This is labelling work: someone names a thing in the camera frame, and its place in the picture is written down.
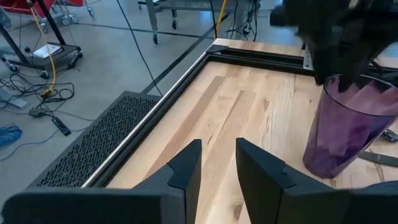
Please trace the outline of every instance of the electrical cord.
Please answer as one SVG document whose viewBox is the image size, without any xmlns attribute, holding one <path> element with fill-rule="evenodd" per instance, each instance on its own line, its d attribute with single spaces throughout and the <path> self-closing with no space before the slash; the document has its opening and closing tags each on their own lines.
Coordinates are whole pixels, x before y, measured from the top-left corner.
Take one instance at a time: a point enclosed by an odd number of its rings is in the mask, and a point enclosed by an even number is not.
<svg viewBox="0 0 398 224">
<path fill-rule="evenodd" d="M 257 4 L 256 4 L 256 0 L 250 0 L 249 4 L 248 4 L 248 11 L 246 13 L 247 15 L 247 19 L 246 21 L 244 21 L 242 23 L 242 25 L 240 25 L 239 27 L 235 27 L 235 23 L 236 23 L 236 11 L 238 10 L 238 2 L 235 4 L 235 9 L 234 9 L 234 19 L 231 22 L 231 24 L 228 27 L 228 30 L 225 31 L 227 33 L 227 38 L 228 38 L 228 33 L 231 33 L 230 39 L 232 39 L 233 37 L 233 33 L 237 32 L 239 34 L 241 34 L 246 40 L 249 40 L 246 34 L 243 34 L 241 31 L 239 31 L 242 27 L 244 26 L 249 26 L 250 31 L 253 33 L 253 41 L 256 41 L 257 39 Z M 251 19 L 254 16 L 254 29 L 251 25 Z"/>
<path fill-rule="evenodd" d="M 59 75 L 66 71 L 67 69 L 59 72 Z M 40 101 L 36 108 L 42 109 L 43 107 L 46 107 L 51 113 L 57 111 L 67 100 L 75 96 L 75 86 L 73 83 L 68 82 L 56 83 L 55 86 L 69 86 L 69 88 L 65 87 L 61 90 L 53 90 L 53 92 L 48 94 L 46 98 L 42 98 L 39 92 L 48 89 L 48 85 L 49 84 L 47 84 L 47 82 L 44 84 L 33 84 L 18 73 L 13 73 L 8 80 L 5 80 L 4 78 L 0 79 L 0 88 L 8 88 L 16 92 L 14 94 L 9 94 L 11 97 L 8 101 L 14 100 L 15 98 L 22 96 L 35 95 Z M 54 110 L 51 110 L 47 106 L 47 104 L 49 103 L 60 104 Z"/>
<path fill-rule="evenodd" d="M 71 130 L 71 129 L 69 129 L 69 130 L 70 130 L 70 131 L 73 131 L 73 132 L 80 132 L 80 131 L 83 131 L 83 130 L 85 130 L 85 129 L 86 129 L 86 128 L 77 129 L 77 130 Z M 9 159 L 11 156 L 13 156 L 13 155 L 18 151 L 18 149 L 20 149 L 20 148 L 22 148 L 22 147 L 24 147 L 24 146 L 46 143 L 47 141 L 49 141 L 50 139 L 52 139 L 59 131 L 60 131 L 60 130 L 56 130 L 50 137 L 48 137 L 47 139 L 45 139 L 45 140 L 43 140 L 43 141 L 39 141 L 39 142 L 28 142 L 28 143 L 24 143 L 24 144 L 21 144 L 21 145 L 17 146 L 15 149 L 12 150 L 12 152 L 11 152 L 8 156 L 6 156 L 6 157 L 4 157 L 4 158 L 0 158 L 0 162 L 4 162 L 4 161 L 6 161 L 7 159 Z"/>
<path fill-rule="evenodd" d="M 27 1 L 28 4 L 32 5 L 32 2 L 31 2 L 30 0 L 26 0 L 26 1 Z M 51 84 L 50 88 L 46 89 L 46 90 L 41 94 L 41 97 L 42 97 L 42 98 L 46 98 L 51 92 L 53 92 L 53 88 L 54 88 L 54 85 L 55 85 L 55 81 L 56 81 L 56 79 L 57 79 L 57 71 L 55 70 L 55 64 L 54 64 L 53 58 L 52 58 L 51 53 L 50 53 L 49 43 L 47 42 L 47 38 L 45 37 L 45 34 L 44 34 L 42 28 L 40 27 L 39 21 L 37 20 L 36 13 L 34 12 L 34 10 L 33 10 L 32 7 L 29 7 L 29 8 L 30 8 L 30 12 L 31 12 L 32 15 L 33 15 L 33 18 L 35 19 L 37 28 L 39 28 L 39 31 L 40 31 L 41 35 L 43 36 L 43 39 L 44 39 L 44 42 L 45 42 L 45 46 L 46 46 L 46 48 L 47 48 L 47 52 L 49 53 L 49 57 L 50 57 L 50 61 L 51 61 L 51 66 L 52 66 L 52 75 L 53 75 L 52 84 Z"/>
<path fill-rule="evenodd" d="M 159 92 L 159 94 L 163 97 L 162 92 L 161 92 L 160 89 L 157 87 L 157 84 L 156 84 L 156 82 L 155 82 L 154 76 L 152 75 L 152 72 L 150 72 L 150 69 L 149 69 L 149 66 L 148 66 L 147 62 L 145 61 L 145 58 L 144 58 L 144 56 L 142 55 L 141 49 L 139 48 L 139 45 L 138 45 L 138 42 L 137 42 L 137 39 L 136 39 L 136 35 L 134 35 L 134 31 L 132 30 L 132 27 L 131 27 L 131 25 L 130 25 L 130 22 L 129 22 L 129 20 L 127 19 L 126 14 L 124 13 L 124 10 L 123 10 L 123 8 L 122 8 L 122 5 L 120 5 L 119 0 L 116 0 L 116 2 L 118 2 L 118 5 L 119 5 L 119 8 L 120 8 L 120 11 L 121 11 L 122 14 L 123 14 L 124 20 L 127 22 L 127 25 L 129 26 L 130 33 L 131 33 L 131 35 L 132 35 L 132 37 L 133 37 L 133 39 L 134 39 L 134 42 L 136 43 L 136 46 L 137 46 L 139 55 L 141 56 L 142 61 L 144 61 L 144 64 L 145 64 L 145 66 L 147 67 L 147 70 L 148 70 L 148 72 L 149 72 L 150 78 L 152 79 L 152 82 L 153 82 L 155 88 L 157 89 L 157 91 Z"/>
<path fill-rule="evenodd" d="M 5 111 L 5 112 L 7 112 L 7 113 L 12 113 L 12 114 L 17 114 L 17 115 L 29 115 L 29 116 L 32 116 L 32 112 L 31 112 L 31 113 L 23 113 L 23 112 L 10 111 L 10 110 L 4 109 L 4 108 L 0 108 L 0 112 L 1 112 L 1 111 Z M 47 113 L 49 113 L 49 112 L 50 112 L 49 110 L 45 110 L 43 115 L 37 115 L 36 117 L 41 117 L 41 116 L 49 115 L 49 114 L 47 114 Z M 95 119 L 84 118 L 84 117 L 79 116 L 79 115 L 77 115 L 77 114 L 73 114 L 73 113 L 69 113 L 69 112 L 65 112 L 65 111 L 59 111 L 59 110 L 57 110 L 57 111 L 54 111 L 54 113 L 61 113 L 61 114 L 69 115 L 69 116 L 78 118 L 78 119 L 83 120 L 83 121 L 95 121 Z"/>
<path fill-rule="evenodd" d="M 214 37 L 215 37 L 215 39 L 217 39 L 217 25 L 216 25 L 216 19 L 214 16 L 213 1 L 212 0 L 209 0 L 209 1 L 210 1 L 211 15 L 213 16 Z"/>
<path fill-rule="evenodd" d="M 218 17 L 218 21 L 217 21 L 217 25 L 216 25 L 216 33 L 218 32 L 218 29 L 220 28 L 220 24 L 221 24 L 222 18 L 224 16 L 224 11 L 226 8 L 226 3 L 227 3 L 227 0 L 224 0 L 223 5 L 221 7 L 220 16 Z"/>
</svg>

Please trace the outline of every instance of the black tool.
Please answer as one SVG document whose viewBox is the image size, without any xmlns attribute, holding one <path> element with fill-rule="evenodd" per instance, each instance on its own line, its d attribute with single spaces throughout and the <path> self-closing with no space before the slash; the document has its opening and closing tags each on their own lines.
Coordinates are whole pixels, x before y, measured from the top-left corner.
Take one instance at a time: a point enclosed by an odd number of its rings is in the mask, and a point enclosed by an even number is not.
<svg viewBox="0 0 398 224">
<path fill-rule="evenodd" d="M 57 117 L 53 116 L 51 121 L 56 125 L 56 127 L 61 130 L 64 136 L 70 135 L 69 128 Z"/>
<path fill-rule="evenodd" d="M 390 142 L 398 142 L 398 134 L 391 131 L 390 129 L 385 130 L 382 136 Z"/>
<path fill-rule="evenodd" d="M 358 157 L 370 162 L 375 162 L 380 165 L 398 167 L 398 158 L 396 157 L 365 151 L 360 152 Z"/>
</svg>

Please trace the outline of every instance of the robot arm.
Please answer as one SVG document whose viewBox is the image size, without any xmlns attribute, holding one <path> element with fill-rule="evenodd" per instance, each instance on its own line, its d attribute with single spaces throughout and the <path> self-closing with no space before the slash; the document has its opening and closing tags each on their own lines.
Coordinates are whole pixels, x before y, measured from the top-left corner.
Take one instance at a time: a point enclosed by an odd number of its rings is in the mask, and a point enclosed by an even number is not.
<svg viewBox="0 0 398 224">
<path fill-rule="evenodd" d="M 284 0 L 272 26 L 297 27 L 308 45 L 321 85 L 342 73 L 345 91 L 386 47 L 398 40 L 398 4 L 393 0 Z"/>
</svg>

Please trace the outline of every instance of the perforated metal panel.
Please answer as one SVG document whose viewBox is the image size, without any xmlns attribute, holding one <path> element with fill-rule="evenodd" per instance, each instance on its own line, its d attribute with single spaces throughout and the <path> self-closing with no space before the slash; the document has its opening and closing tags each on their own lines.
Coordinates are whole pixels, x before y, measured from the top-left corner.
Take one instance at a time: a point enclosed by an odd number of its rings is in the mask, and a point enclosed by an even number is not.
<svg viewBox="0 0 398 224">
<path fill-rule="evenodd" d="M 30 187 L 80 187 L 160 100 L 125 91 Z"/>
</svg>

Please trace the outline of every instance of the yellow cable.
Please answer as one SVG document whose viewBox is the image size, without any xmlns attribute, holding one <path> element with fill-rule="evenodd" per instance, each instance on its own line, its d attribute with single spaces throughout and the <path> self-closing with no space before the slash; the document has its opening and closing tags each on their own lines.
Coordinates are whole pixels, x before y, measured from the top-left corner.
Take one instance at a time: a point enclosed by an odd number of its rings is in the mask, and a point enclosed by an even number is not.
<svg viewBox="0 0 398 224">
<path fill-rule="evenodd" d="M 219 16 L 218 21 L 217 21 L 216 32 L 218 32 L 218 28 L 220 28 L 221 20 L 222 20 L 222 18 L 224 16 L 226 2 L 227 2 L 227 0 L 223 1 L 223 6 L 221 7 L 220 16 Z"/>
<path fill-rule="evenodd" d="M 54 88 L 54 85 L 55 85 L 55 79 L 57 78 L 57 74 L 56 74 L 56 71 L 55 71 L 55 64 L 54 64 L 54 61 L 52 60 L 52 56 L 50 54 L 49 43 L 47 42 L 47 38 L 45 38 L 45 35 L 44 35 L 44 32 L 43 32 L 42 28 L 40 28 L 40 24 L 39 24 L 39 21 L 37 20 L 36 13 L 35 13 L 35 11 L 32 8 L 30 8 L 30 11 L 31 11 L 33 17 L 35 18 L 37 28 L 39 28 L 39 31 L 42 33 L 42 36 L 43 36 L 43 39 L 44 39 L 44 42 L 45 42 L 45 46 L 47 48 L 47 52 L 49 53 L 49 57 L 50 57 L 50 61 L 51 61 L 52 74 L 53 74 L 52 75 L 52 77 L 53 77 L 52 78 L 52 84 L 51 84 L 50 88 L 46 89 L 44 91 L 44 93 L 43 93 L 43 95 L 47 95 L 47 94 L 53 92 L 53 88 Z"/>
</svg>

